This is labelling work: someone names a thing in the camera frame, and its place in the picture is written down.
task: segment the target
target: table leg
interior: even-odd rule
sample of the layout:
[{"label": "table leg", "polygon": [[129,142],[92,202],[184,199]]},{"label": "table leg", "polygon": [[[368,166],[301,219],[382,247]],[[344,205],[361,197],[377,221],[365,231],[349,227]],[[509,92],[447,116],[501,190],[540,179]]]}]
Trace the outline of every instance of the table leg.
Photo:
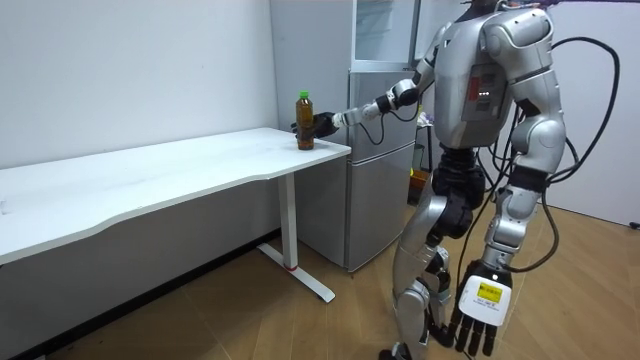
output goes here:
[{"label": "table leg", "polygon": [[282,252],[268,244],[258,249],[280,264],[325,302],[330,302],[336,295],[321,282],[298,267],[298,237],[296,232],[296,198],[293,173],[278,178],[280,194],[280,224],[282,227]]}]

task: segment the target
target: brown tea bottle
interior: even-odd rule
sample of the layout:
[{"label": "brown tea bottle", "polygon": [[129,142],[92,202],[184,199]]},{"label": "brown tea bottle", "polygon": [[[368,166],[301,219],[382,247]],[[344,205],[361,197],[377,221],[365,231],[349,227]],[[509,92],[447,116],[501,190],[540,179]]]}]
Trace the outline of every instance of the brown tea bottle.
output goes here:
[{"label": "brown tea bottle", "polygon": [[300,91],[296,102],[296,123],[298,124],[298,149],[313,149],[313,103],[308,91]]}]

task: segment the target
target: robot leg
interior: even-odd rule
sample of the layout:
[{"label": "robot leg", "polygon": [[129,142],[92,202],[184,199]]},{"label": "robot leg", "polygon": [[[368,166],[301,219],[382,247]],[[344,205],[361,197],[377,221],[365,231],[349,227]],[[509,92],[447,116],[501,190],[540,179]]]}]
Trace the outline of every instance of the robot leg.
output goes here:
[{"label": "robot leg", "polygon": [[[419,359],[426,356],[429,325],[433,317],[429,315],[433,294],[438,293],[435,274],[425,274],[425,269],[442,250],[437,245],[425,242],[425,235],[430,234],[436,221],[445,211],[447,199],[436,196],[428,186],[425,189],[415,214],[405,227],[393,263],[393,299],[398,330],[402,344],[396,344],[391,352],[380,354],[380,359]],[[443,321],[444,309],[436,309],[438,321]]]}]

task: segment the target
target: table top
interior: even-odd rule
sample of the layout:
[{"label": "table top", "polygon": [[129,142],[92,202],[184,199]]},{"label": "table top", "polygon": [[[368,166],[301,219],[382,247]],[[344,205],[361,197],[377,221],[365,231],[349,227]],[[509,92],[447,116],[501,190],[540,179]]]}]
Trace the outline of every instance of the table top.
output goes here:
[{"label": "table top", "polygon": [[293,134],[260,128],[0,170],[0,264],[350,152],[322,140],[300,151]]}]

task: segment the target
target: baseboard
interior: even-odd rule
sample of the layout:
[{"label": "baseboard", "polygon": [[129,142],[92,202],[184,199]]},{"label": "baseboard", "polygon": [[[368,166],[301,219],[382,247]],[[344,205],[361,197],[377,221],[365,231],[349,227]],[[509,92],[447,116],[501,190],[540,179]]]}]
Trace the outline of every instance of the baseboard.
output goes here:
[{"label": "baseboard", "polygon": [[63,347],[73,343],[74,341],[86,336],[99,328],[118,320],[119,318],[133,312],[136,309],[164,296],[181,286],[199,278],[200,276],[234,260],[241,255],[248,253],[255,249],[258,245],[273,240],[280,236],[280,229],[276,229],[268,234],[265,234],[239,248],[226,253],[219,258],[216,258],[204,265],[201,265],[185,274],[182,274],[166,283],[147,291],[146,293],[139,295],[123,304],[114,307],[107,312],[104,312],[91,320],[88,320],[70,330],[63,332],[39,345],[26,350],[9,360],[33,360],[42,355],[51,354]]}]

